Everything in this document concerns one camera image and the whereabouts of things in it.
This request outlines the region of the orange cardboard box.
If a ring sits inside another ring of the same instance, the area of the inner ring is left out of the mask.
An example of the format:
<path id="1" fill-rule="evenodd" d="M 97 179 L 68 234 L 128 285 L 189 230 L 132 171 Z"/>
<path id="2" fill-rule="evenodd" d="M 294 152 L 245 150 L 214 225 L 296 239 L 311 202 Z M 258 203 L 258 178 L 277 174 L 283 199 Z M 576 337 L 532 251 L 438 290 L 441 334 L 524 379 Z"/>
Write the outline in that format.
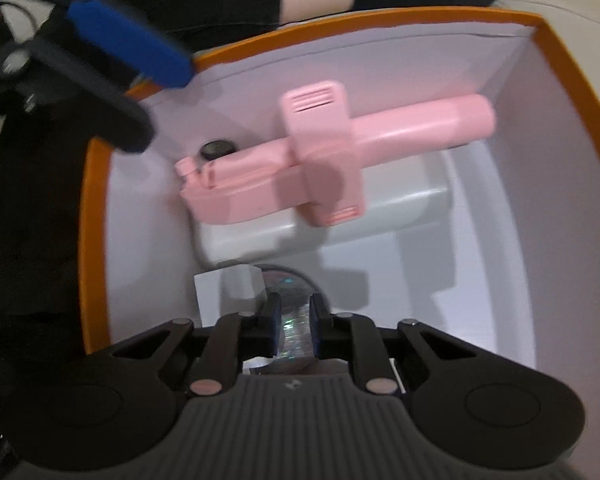
<path id="1" fill-rule="evenodd" d="M 539 15 L 198 56 L 86 151 L 78 479 L 600 479 L 600 101 Z"/>

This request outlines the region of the glitter hand mirror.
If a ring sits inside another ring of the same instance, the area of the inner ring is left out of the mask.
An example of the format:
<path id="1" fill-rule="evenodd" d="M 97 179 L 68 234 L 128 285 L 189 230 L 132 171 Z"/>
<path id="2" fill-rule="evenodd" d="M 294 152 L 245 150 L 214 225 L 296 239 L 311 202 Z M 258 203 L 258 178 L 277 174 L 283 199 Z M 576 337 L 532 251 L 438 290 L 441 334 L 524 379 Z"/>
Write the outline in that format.
<path id="1" fill-rule="evenodd" d="M 279 337 L 274 358 L 257 358 L 245 364 L 249 375 L 323 375 L 314 356 L 310 326 L 310 299 L 322 294 L 306 275 L 286 266 L 260 264 L 266 292 L 282 300 Z"/>

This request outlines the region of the pink handheld fan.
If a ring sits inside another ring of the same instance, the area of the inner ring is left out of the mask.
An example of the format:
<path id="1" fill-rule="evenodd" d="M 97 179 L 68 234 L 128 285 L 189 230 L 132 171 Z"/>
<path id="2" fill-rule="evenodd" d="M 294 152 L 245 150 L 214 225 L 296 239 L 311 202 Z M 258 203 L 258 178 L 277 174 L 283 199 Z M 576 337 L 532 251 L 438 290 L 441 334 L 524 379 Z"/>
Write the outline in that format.
<path id="1" fill-rule="evenodd" d="M 205 224 L 233 224 L 303 207 L 314 226 L 366 211 L 363 171 L 492 136 L 496 115 L 481 94 L 353 117 L 337 81 L 290 90 L 279 101 L 285 136 L 196 166 L 175 165 L 181 196 Z"/>

